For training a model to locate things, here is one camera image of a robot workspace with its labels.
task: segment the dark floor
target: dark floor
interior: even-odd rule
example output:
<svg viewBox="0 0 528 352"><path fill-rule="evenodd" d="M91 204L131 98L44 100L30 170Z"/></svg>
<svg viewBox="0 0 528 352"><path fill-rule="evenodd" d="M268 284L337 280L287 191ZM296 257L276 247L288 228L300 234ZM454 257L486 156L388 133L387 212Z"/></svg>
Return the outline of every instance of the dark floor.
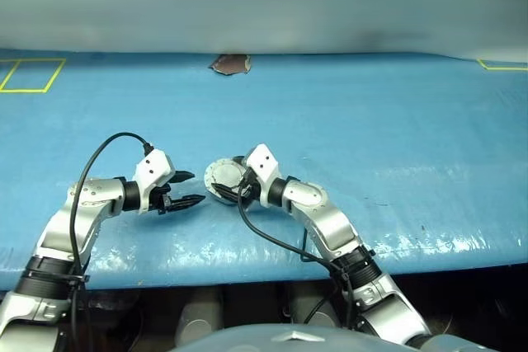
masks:
<svg viewBox="0 0 528 352"><path fill-rule="evenodd" d="M528 265L448 273L400 275L395 279L435 334L447 333L496 350L518 351L528 331ZM330 281L317 282L322 292ZM223 286L226 327L288 322L287 284ZM190 288L95 293L91 306L97 350L161 352L174 347L174 335ZM341 311L342 299L333 300Z"/></svg>

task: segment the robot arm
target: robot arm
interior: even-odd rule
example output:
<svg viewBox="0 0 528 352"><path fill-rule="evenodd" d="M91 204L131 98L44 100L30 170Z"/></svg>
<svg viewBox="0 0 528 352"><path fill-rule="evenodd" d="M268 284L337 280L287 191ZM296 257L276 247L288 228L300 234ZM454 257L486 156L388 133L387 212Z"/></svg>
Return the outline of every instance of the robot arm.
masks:
<svg viewBox="0 0 528 352"><path fill-rule="evenodd" d="M377 266L372 257L374 252L366 249L348 217L330 201L323 187L291 176L283 179L277 160L264 144L256 146L243 159L235 160L230 166L238 168L243 175L240 180L248 179L249 173L256 181L246 190L245 205L258 199L264 207L282 207L304 225L320 256L349 279L351 295L344 283L342 288L345 299L351 298L358 311L355 330L401 345L431 334L396 283ZM214 180L210 183L206 180L206 185L208 190L214 190L213 194L235 201L238 184L222 183L227 165L224 163L223 170L210 168L208 172Z"/></svg>
<svg viewBox="0 0 528 352"><path fill-rule="evenodd" d="M194 175L176 171L163 151L153 149L136 166L132 181L124 177L89 179L81 191L75 220L79 258L83 272L87 267L101 222L118 216L123 211L137 210L143 214L157 209L160 214L189 208L198 204L203 195L187 195L173 200L169 183L187 180ZM73 250L69 239L69 219L77 185L72 185L63 207L54 214L36 244L32 257L14 290L7 293L0 306L0 350L5 340L4 331L10 323L55 324L67 315L72 291L87 276L76 275L73 269ZM15 325L18 331L29 326ZM48 331L57 333L51 327ZM58 334L45 339L55 341Z"/></svg>

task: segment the blue table surface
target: blue table surface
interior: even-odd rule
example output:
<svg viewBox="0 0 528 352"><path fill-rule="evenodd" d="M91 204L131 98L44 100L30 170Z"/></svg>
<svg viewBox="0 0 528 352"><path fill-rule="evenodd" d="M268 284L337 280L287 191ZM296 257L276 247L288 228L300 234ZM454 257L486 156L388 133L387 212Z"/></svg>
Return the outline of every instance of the blue table surface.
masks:
<svg viewBox="0 0 528 352"><path fill-rule="evenodd" d="M268 144L284 175L328 190L394 274L528 261L526 72L423 54L278 55L224 77L207 68L214 55L0 51L57 56L67 62L47 93L0 94L0 289L15 285L93 150L121 130L196 174L175 196L203 193L215 159ZM27 87L34 71L12 79ZM141 155L122 139L92 175L131 178ZM250 215L300 244L302 226L279 209ZM93 289L327 276L209 197L106 220L88 272Z"/></svg>

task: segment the yellow tape square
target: yellow tape square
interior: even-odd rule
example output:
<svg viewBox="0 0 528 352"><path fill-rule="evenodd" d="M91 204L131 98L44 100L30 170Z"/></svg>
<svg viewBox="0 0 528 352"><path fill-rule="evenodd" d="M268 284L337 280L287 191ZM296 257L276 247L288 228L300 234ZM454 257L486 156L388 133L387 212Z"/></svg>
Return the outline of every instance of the yellow tape square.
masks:
<svg viewBox="0 0 528 352"><path fill-rule="evenodd" d="M0 94L3 93L26 93L26 94L35 94L35 93L46 93L60 71L62 70L64 64L66 63L66 58L20 58L20 59L0 59L2 63L14 63L11 70L7 73L6 77L0 82ZM7 82L12 77L13 73L18 69L21 63L25 62L59 62L59 66L55 69L48 82L39 88L5 88Z"/></svg>
<svg viewBox="0 0 528 352"><path fill-rule="evenodd" d="M528 71L528 66L489 66L486 64L482 59L477 59L477 62L480 66L482 66L486 70L496 70L496 71L503 71L506 72L508 70L516 70L516 71Z"/></svg>

